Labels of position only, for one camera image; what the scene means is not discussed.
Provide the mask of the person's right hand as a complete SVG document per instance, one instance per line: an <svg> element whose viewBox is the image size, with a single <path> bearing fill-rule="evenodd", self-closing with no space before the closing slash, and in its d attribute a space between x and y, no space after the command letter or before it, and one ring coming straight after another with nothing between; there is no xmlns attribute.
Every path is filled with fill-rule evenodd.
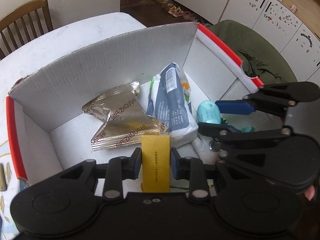
<svg viewBox="0 0 320 240"><path fill-rule="evenodd" d="M315 196L315 188L313 185L311 185L305 192L304 192L305 197L311 201L313 197Z"/></svg>

